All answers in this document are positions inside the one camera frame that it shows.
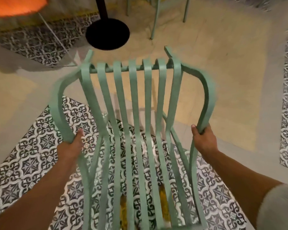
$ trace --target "orange object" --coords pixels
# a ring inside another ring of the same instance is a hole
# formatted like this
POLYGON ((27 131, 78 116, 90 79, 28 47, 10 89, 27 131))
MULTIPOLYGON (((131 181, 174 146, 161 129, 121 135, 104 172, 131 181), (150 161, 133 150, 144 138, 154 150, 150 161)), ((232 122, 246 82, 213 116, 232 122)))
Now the orange object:
POLYGON ((35 13, 46 4, 47 0, 0 0, 0 17, 35 13))

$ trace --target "person's left hand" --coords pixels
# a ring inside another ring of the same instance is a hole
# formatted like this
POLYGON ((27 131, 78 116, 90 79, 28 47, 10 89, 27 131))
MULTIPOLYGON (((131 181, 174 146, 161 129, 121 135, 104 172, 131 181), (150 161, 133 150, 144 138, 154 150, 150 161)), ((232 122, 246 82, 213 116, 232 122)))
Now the person's left hand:
POLYGON ((67 163, 76 169, 77 158, 83 147, 83 130, 79 129, 72 143, 62 142, 58 145, 58 162, 67 163))

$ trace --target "metal chair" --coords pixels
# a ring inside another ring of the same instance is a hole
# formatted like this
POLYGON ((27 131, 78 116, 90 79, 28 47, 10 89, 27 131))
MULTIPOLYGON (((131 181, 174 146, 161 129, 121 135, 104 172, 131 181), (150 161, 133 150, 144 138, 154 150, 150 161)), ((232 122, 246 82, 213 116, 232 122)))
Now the metal chair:
MULTIPOLYGON (((154 26, 153 26, 153 30, 151 31, 151 36, 150 36, 150 39, 153 39, 154 38, 154 34, 155 34, 155 28, 156 28, 156 24, 157 24, 157 19, 158 19, 160 11, 173 6, 175 3, 179 2, 180 0, 165 0, 165 1, 161 1, 161 0, 147 0, 147 1, 153 7, 156 8, 154 26)), ((187 0, 187 3, 185 5, 184 17, 183 17, 183 22, 184 23, 187 20, 187 14, 188 14, 188 10, 189 10, 189 1, 190 0, 187 0)), ((130 4, 130 0, 127 0, 127 16, 129 16, 129 14, 130 14, 130 5, 131 5, 130 4)))
MULTIPOLYGON (((101 197, 99 203, 99 220, 98 229, 104 230, 106 226, 106 209, 108 203, 108 175, 109 175, 109 155, 110 155, 110 136, 107 131, 107 123, 110 121, 112 131, 115 139, 115 170, 114 170, 114 195, 113 195, 113 222, 112 229, 120 229, 120 197, 121 197, 121 184, 120 184, 120 173, 121 173, 121 144, 120 144, 120 132, 118 124, 116 121, 114 108, 112 106, 110 92, 107 84, 106 73, 114 73, 114 80, 116 86, 116 92, 119 101, 120 114, 123 122, 123 126, 129 126, 127 119, 127 110, 125 105, 125 97, 122 82, 122 72, 129 72, 130 78, 130 88, 131 88, 131 98, 132 98, 132 111, 134 119, 134 129, 136 136, 136 157, 138 161, 138 179, 139 179, 139 194, 140 194, 140 206, 141 206, 141 229, 149 230, 149 221, 147 213, 147 199, 146 199, 146 189, 144 184, 144 169, 142 161, 142 149, 141 149, 141 138, 140 138, 140 126, 139 126, 139 107, 138 107, 138 88, 137 88, 137 71, 144 70, 145 77, 145 135, 146 135, 146 145, 149 167, 155 168, 154 155, 152 151, 151 135, 150 135, 150 125, 151 125, 151 94, 152 94, 152 70, 159 70, 159 85, 158 85, 158 103, 157 103, 157 113, 156 113, 156 142, 157 148, 159 150, 160 167, 163 174, 163 182, 166 192, 166 197, 169 206, 169 214, 171 220, 172 229, 205 229, 207 228, 207 222, 205 219, 205 214, 203 208, 200 205, 198 188, 197 188, 197 176, 196 176, 196 158, 198 151, 195 149, 192 142, 190 149, 190 159, 188 160, 184 149, 177 137, 177 134, 173 128, 173 123, 175 119, 175 113, 177 108, 178 96, 180 91, 180 85, 183 73, 186 72, 193 75, 201 81, 205 101, 203 109, 197 123, 197 128, 200 132, 207 126, 209 118, 212 114, 214 104, 215 104, 215 86, 214 83, 208 78, 208 76, 196 69, 192 68, 187 64, 181 63, 179 59, 171 53, 168 47, 165 47, 165 52, 167 53, 169 60, 165 63, 164 59, 156 59, 155 64, 152 65, 149 59, 142 61, 141 65, 136 65, 135 60, 129 60, 128 66, 123 66, 120 61, 115 61, 113 66, 109 66, 104 62, 100 62, 95 67, 91 63, 91 58, 93 52, 90 50, 84 60, 84 63, 77 68, 74 72, 66 75, 59 79, 52 93, 52 98, 49 103, 50 113, 53 117, 54 123, 62 134, 63 140, 72 142, 74 139, 74 134, 69 124, 67 123, 62 110, 62 96, 65 88, 76 80, 80 80, 85 97, 88 101, 88 105, 91 108, 92 115, 95 118, 97 129, 99 132, 99 137, 95 147, 95 153, 91 160, 90 170, 88 169, 87 159, 82 153, 79 156, 78 166, 82 176, 82 183, 84 186, 84 224, 82 229, 91 229, 91 207, 92 207, 92 190, 94 184, 94 178, 96 174, 97 161, 100 153, 100 147, 104 143, 104 163, 102 167, 102 187, 101 187, 101 197), (169 111, 166 116, 163 112, 164 95, 165 95, 165 82, 166 82, 166 72, 167 69, 173 69, 173 81, 169 101, 169 111), (98 100, 92 85, 91 73, 97 73, 101 91, 103 93, 104 101, 107 108, 107 115, 103 115, 98 100), (169 174, 165 164, 165 156, 163 154, 164 150, 162 147, 161 139, 161 122, 162 118, 166 122, 165 135, 167 141, 167 147, 172 163, 173 174, 175 176, 178 197, 181 203, 181 209, 185 219, 184 226, 178 226, 177 214, 172 198, 171 185, 169 182, 169 174), (174 145, 171 141, 171 135, 175 142, 175 145, 179 151, 182 163, 186 170, 188 180, 191 184, 192 194, 194 203, 196 206, 196 215, 198 217, 198 222, 193 224, 190 216, 190 209, 186 200, 183 183, 178 170, 178 165, 174 153, 174 145)), ((132 164, 131 164, 131 138, 129 135, 129 127, 124 127, 124 136, 126 139, 126 185, 127 185, 127 221, 128 229, 135 230, 134 226, 134 205, 133 205, 133 185, 132 185, 132 164)), ((155 207, 156 225, 157 229, 163 229, 164 220, 162 218, 160 196, 157 184, 156 170, 151 169, 151 182, 152 182, 152 197, 155 207)))

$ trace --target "yellow floor section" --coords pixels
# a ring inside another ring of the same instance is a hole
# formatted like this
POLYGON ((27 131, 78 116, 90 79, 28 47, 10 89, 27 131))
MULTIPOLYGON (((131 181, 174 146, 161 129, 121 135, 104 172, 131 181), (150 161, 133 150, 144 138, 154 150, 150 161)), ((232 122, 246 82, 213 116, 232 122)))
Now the yellow floor section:
POLYGON ((0 129, 11 119, 36 84, 14 73, 0 72, 0 129))
MULTIPOLYGON (((215 134, 230 143, 254 151, 256 128, 263 75, 266 66, 266 44, 270 22, 264 15, 237 10, 226 3, 211 3, 191 0, 186 23, 182 22, 183 11, 167 12, 157 25, 154 40, 149 40, 149 29, 131 31, 129 41, 120 49, 109 53, 95 50, 93 62, 106 61, 112 64, 128 58, 141 63, 150 57, 166 58, 164 45, 172 47, 176 55, 192 66, 207 71, 217 87, 217 102, 210 123, 215 134)), ((137 16, 138 10, 132 13, 137 16)), ((168 72, 164 111, 167 112, 172 71, 168 72)), ((153 103, 156 108, 158 73, 153 74, 153 103)), ((113 74, 108 74, 109 88, 115 93, 113 74)), ((98 78, 92 75, 96 87, 98 78)), ((139 105, 144 107, 144 77, 138 75, 139 105)), ((128 73, 123 74, 125 98, 131 100, 128 73)), ((203 88, 197 78, 184 74, 176 113, 176 121, 191 125, 197 123, 203 106, 203 88)))

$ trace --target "black round table base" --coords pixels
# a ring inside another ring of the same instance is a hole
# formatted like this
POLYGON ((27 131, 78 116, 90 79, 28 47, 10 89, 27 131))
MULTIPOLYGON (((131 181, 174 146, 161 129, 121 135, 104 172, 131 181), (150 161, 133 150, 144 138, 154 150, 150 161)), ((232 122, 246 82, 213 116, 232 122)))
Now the black round table base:
POLYGON ((93 22, 85 33, 89 44, 100 50, 114 50, 129 39, 130 31, 120 20, 108 18, 93 22))

